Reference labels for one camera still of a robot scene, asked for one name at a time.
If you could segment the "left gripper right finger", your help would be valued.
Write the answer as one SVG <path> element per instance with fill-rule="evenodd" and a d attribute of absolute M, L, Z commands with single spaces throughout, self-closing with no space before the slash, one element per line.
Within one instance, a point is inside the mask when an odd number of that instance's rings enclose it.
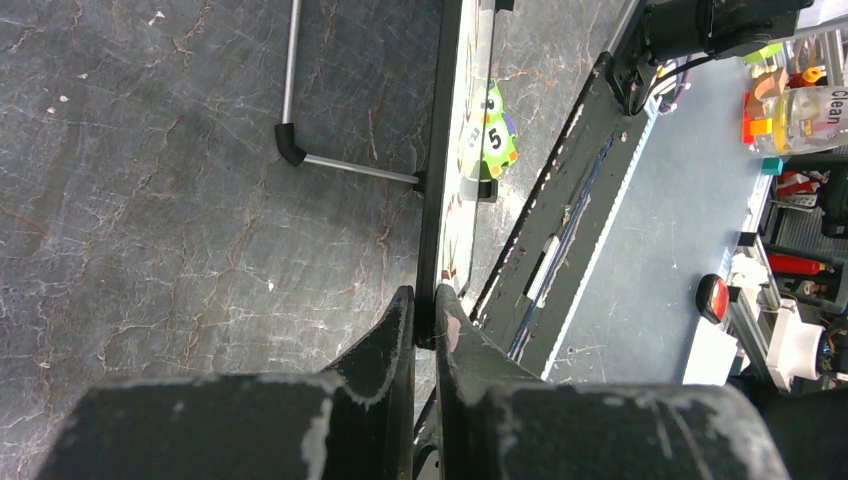
<path fill-rule="evenodd" d="M 785 479 L 752 404 L 686 385 L 552 385 L 518 365 L 437 289 L 444 479 Z"/>

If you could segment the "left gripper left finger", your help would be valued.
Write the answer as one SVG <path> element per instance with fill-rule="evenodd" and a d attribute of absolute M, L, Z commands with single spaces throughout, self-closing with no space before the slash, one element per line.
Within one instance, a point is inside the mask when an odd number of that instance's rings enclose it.
<path fill-rule="evenodd" d="M 314 373 L 125 378 L 77 403 L 42 479 L 408 479 L 414 294 Z"/>

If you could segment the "white whiteboard black frame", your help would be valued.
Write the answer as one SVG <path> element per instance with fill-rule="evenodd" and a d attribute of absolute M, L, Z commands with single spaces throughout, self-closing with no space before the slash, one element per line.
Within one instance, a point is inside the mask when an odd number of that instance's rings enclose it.
<path fill-rule="evenodd" d="M 415 286 L 415 342 L 434 347 L 435 296 L 442 285 L 458 293 L 468 286 L 473 266 L 474 233 L 479 204 L 497 198 L 497 181 L 467 178 L 460 172 L 461 129 L 476 91 L 494 81 L 493 40 L 498 13 L 511 1 L 445 1 L 442 4 L 428 156 L 416 174 L 358 165 L 307 152 L 296 142 L 293 100 L 302 2 L 291 4 L 282 108 L 274 127 L 280 157 L 369 175 L 410 185 L 423 196 L 421 236 Z"/>

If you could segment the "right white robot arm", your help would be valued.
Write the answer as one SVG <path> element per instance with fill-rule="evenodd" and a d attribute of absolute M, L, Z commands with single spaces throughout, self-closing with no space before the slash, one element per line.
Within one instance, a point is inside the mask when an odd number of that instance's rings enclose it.
<path fill-rule="evenodd" d="M 629 116 L 638 114 L 656 82 L 711 60 L 744 57 L 797 29 L 813 0 L 639 1 L 607 74 Z"/>

